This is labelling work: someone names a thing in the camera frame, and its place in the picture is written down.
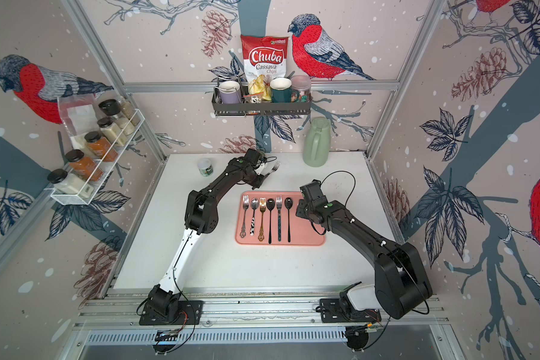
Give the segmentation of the silver fork ornate handle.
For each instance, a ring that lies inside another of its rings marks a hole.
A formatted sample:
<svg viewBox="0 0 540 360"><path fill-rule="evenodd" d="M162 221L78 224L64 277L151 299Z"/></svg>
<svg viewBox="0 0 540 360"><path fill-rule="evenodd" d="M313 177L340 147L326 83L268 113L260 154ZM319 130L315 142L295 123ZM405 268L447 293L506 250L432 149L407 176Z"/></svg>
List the silver fork ornate handle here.
<svg viewBox="0 0 540 360"><path fill-rule="evenodd" d="M245 219L247 210L249 209L250 200L248 195L244 195L242 197L242 223L241 223L241 231L239 236L243 239L246 237L246 225L245 225Z"/></svg>

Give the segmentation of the silver spoon patterned handle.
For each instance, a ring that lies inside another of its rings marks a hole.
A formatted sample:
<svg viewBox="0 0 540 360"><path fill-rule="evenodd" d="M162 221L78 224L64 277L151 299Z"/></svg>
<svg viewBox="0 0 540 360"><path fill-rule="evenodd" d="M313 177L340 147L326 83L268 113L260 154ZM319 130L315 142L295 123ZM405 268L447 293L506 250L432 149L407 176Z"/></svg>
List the silver spoon patterned handle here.
<svg viewBox="0 0 540 360"><path fill-rule="evenodd" d="M256 230L256 210L260 206L260 201L258 198L253 198L251 201L251 208L252 208L252 218L250 222L250 236L254 236L255 230Z"/></svg>

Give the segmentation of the black spoon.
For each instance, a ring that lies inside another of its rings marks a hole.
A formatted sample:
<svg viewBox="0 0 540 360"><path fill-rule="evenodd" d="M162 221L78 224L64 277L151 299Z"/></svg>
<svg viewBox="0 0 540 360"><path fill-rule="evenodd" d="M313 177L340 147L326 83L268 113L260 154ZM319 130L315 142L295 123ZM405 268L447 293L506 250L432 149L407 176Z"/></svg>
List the black spoon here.
<svg viewBox="0 0 540 360"><path fill-rule="evenodd" d="M290 210L293 207L293 199L291 197L287 197L285 199L285 206L287 210L287 241L291 243L291 223L290 223Z"/></svg>
<svg viewBox="0 0 540 360"><path fill-rule="evenodd" d="M272 239L273 239L273 236L272 236L272 211L275 208L275 199L268 198L268 200L266 202L266 207L268 209L268 218L269 218L269 220L268 220L268 243L271 244Z"/></svg>

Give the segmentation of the gold fork ornate handle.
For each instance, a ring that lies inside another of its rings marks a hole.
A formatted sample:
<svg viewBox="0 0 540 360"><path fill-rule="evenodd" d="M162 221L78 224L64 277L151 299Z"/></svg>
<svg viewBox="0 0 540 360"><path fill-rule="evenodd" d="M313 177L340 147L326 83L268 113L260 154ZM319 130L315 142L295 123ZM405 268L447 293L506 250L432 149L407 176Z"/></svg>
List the gold fork ornate handle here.
<svg viewBox="0 0 540 360"><path fill-rule="evenodd" d="M258 241L263 242L265 239L265 233L264 233L264 214L267 208L267 200L265 197L261 197L259 199L259 210L260 210L260 226L259 226L259 234L258 234Z"/></svg>

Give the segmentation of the dark grey fork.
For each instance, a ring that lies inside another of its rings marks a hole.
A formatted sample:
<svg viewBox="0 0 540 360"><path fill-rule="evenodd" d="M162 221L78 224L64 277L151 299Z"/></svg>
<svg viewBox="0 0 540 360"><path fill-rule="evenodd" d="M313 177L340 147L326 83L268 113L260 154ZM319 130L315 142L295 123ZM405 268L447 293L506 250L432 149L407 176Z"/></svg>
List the dark grey fork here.
<svg viewBox="0 0 540 360"><path fill-rule="evenodd" d="M279 167L280 167L281 163L279 161L277 161L274 166L270 169L270 171L268 171L266 174L265 174L265 177L268 177L270 176L271 174L273 174L274 172L276 172Z"/></svg>

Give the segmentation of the silver fork teal handle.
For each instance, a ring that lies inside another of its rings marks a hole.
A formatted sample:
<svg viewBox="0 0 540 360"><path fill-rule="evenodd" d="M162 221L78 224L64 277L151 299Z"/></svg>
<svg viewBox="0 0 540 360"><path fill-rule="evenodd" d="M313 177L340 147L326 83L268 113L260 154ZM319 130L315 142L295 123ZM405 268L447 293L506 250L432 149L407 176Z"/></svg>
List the silver fork teal handle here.
<svg viewBox="0 0 540 360"><path fill-rule="evenodd" d="M282 240L282 221L281 221L281 210L283 208L283 198L281 195L276 197L276 206L277 206L277 239L280 242Z"/></svg>

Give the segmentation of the pink plastic tray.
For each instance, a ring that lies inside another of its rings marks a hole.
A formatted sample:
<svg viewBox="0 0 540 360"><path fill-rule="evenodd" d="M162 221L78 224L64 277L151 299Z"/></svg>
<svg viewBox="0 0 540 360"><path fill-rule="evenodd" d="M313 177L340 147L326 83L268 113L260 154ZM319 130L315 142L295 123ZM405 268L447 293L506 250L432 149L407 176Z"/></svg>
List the pink plastic tray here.
<svg viewBox="0 0 540 360"><path fill-rule="evenodd" d="M246 219L245 219L245 225L246 225L246 237L241 238L239 236L241 227L242 227L242 197L244 195L249 196L250 205L249 209L247 210ZM282 229L282 240L278 241L278 210L276 206L276 197L278 195L281 195L283 198L283 208L281 210L281 229ZM265 233L265 239L264 241L260 242L258 241L258 234L260 229L260 207L256 210L256 230L254 236L250 236L250 228L251 228L251 218L252 218L252 208L251 208L251 201L253 198L258 198L260 200L261 197L265 197L266 200L268 198L275 199L275 208L272 211L272 243L268 243L268 234L269 234L269 212L266 208L265 214L264 214L264 233ZM293 207L291 208L290 212L290 223L291 223L291 243L287 241L287 208L285 206L285 199L287 197L291 197L293 200ZM266 246L273 246L273 245L281 245L281 246L321 246L325 243L326 237L324 235L319 234L317 231L320 229L319 226L316 226L316 228L312 228L311 224L308 220L301 219L296 216L296 206L298 205L298 202L302 199L302 194L299 192L293 192L293 191L246 191L241 194L239 198L239 205L238 205L238 220L235 230L235 241L239 243L240 245L266 245Z"/></svg>

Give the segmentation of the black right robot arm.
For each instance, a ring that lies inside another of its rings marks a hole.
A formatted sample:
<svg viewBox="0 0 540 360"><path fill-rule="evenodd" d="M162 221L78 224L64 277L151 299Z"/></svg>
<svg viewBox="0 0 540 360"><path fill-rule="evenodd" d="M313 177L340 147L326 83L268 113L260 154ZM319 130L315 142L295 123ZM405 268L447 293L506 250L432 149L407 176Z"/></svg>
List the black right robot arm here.
<svg viewBox="0 0 540 360"><path fill-rule="evenodd" d="M373 267L373 294L392 318L400 319L432 297L430 281L415 246L391 241L354 217L337 200L328 201L321 182L300 187L296 216L340 236Z"/></svg>

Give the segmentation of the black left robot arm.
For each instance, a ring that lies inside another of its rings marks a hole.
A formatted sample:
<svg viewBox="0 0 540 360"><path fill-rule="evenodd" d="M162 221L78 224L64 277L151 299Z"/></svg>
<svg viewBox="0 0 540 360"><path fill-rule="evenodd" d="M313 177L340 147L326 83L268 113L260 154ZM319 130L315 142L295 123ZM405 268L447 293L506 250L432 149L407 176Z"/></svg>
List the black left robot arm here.
<svg viewBox="0 0 540 360"><path fill-rule="evenodd" d="M268 159L255 149L231 159L217 178L202 190L192 190L187 198L184 213L184 233L181 244L160 282L149 292L143 302L143 316L155 321L173 323L179 316L179 301L183 297L184 267L201 236L213 233L219 223L218 204L235 186L241 183L253 189L261 187L267 175L262 173Z"/></svg>

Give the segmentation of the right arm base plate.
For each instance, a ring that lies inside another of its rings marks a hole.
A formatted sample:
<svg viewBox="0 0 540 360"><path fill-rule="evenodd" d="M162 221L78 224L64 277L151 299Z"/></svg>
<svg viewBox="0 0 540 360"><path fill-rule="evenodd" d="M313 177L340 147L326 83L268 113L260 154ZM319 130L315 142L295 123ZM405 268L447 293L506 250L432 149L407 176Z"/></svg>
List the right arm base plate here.
<svg viewBox="0 0 540 360"><path fill-rule="evenodd" d="M382 320L378 310L356 310L342 298L321 298L315 311L323 323L379 323Z"/></svg>

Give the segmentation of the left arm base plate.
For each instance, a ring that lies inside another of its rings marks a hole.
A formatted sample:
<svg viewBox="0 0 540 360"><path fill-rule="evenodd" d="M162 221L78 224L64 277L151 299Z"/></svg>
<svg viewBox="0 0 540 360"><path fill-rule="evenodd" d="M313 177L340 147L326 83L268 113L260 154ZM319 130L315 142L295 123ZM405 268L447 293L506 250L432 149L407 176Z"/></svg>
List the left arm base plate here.
<svg viewBox="0 0 540 360"><path fill-rule="evenodd" d="M167 307L147 301L139 318L141 326L198 325L203 313L203 301L174 301Z"/></svg>

